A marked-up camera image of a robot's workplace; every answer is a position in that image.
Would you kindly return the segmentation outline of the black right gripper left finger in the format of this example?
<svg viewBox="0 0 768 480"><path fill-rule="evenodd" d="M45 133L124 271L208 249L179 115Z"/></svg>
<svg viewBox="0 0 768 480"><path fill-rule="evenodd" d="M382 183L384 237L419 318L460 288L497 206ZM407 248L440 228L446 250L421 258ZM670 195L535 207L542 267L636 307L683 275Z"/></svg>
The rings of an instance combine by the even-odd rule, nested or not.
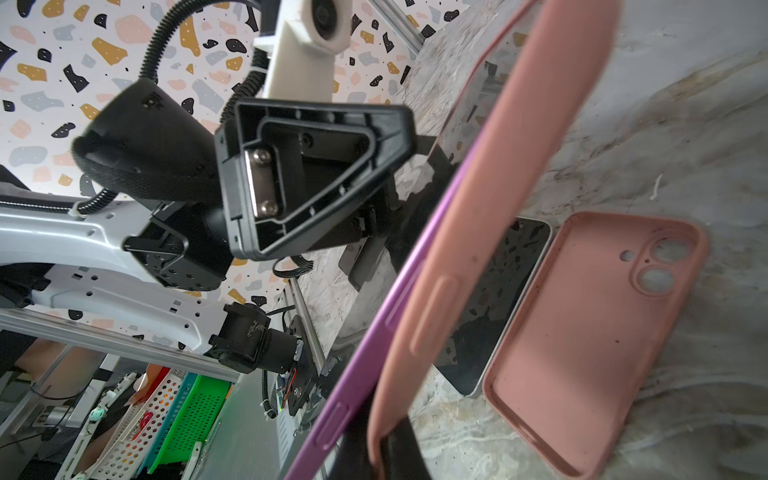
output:
<svg viewBox="0 0 768 480"><path fill-rule="evenodd" d="M367 450L368 414L358 413L348 425L331 472L330 480L371 480L373 468Z"/></svg>

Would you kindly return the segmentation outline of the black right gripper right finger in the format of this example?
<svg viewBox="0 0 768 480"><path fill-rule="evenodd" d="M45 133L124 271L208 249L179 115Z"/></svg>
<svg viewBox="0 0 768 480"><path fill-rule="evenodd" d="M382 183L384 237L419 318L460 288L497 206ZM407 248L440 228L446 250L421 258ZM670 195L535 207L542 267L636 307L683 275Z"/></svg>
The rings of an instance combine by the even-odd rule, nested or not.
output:
<svg viewBox="0 0 768 480"><path fill-rule="evenodd" d="M431 480L408 417L380 441L386 480Z"/></svg>

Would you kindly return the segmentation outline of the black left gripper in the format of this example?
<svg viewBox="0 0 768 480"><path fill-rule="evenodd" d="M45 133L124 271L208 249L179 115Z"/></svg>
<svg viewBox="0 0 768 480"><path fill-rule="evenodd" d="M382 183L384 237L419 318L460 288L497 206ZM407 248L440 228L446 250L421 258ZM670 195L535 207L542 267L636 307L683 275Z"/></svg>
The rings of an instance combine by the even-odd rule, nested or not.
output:
<svg viewBox="0 0 768 480"><path fill-rule="evenodd" d="M78 166L150 213L123 248L159 283L217 288L265 261L386 232L395 172L416 152L402 105L239 101L206 130L155 83L116 96L72 145Z"/></svg>

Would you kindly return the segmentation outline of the phone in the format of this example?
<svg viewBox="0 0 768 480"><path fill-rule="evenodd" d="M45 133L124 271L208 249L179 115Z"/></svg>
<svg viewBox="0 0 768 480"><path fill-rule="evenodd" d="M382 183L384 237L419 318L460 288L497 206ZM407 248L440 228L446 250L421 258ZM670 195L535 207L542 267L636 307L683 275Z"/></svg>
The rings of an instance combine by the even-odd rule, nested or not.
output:
<svg viewBox="0 0 768 480"><path fill-rule="evenodd" d="M474 105L486 82L499 90L511 69L499 66L491 53L515 21L528 30L541 5L482 1L427 41L418 55L400 98L429 137L420 142L415 159L395 173L396 190L405 199L394 226L374 239L379 251L371 277L348 304L320 371L322 399L316 412L305 415L309 427L295 438L279 478L314 478L374 392L399 318L454 195L460 164L477 138Z"/></svg>
<svg viewBox="0 0 768 480"><path fill-rule="evenodd" d="M546 253L549 223L518 218L507 230L479 278L434 366L462 396L479 394L497 344Z"/></svg>

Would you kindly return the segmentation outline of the pink phone case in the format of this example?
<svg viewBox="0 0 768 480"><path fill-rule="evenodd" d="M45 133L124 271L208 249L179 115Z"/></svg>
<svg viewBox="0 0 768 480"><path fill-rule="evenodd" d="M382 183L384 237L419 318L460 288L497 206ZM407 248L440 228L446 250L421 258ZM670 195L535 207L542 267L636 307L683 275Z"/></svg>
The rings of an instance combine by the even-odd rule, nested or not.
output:
<svg viewBox="0 0 768 480"><path fill-rule="evenodd" d="M607 62L618 1L547 1L501 89L436 231L383 366L367 427L381 441L406 418L505 232L557 152Z"/></svg>
<svg viewBox="0 0 768 480"><path fill-rule="evenodd" d="M603 469L708 247L676 219L579 212L562 225L482 382L559 475Z"/></svg>

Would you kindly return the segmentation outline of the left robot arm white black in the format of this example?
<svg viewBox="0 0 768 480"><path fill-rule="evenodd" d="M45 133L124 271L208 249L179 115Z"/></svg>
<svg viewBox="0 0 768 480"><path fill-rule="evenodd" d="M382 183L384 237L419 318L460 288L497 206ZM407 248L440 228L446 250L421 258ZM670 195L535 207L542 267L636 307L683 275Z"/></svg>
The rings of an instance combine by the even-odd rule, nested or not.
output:
<svg viewBox="0 0 768 480"><path fill-rule="evenodd" d="M240 373L304 356L258 306L190 303L236 259L280 260L385 230L412 111L242 99L206 130L154 82L115 97L72 145L88 199L1 182L1 304L114 315Z"/></svg>

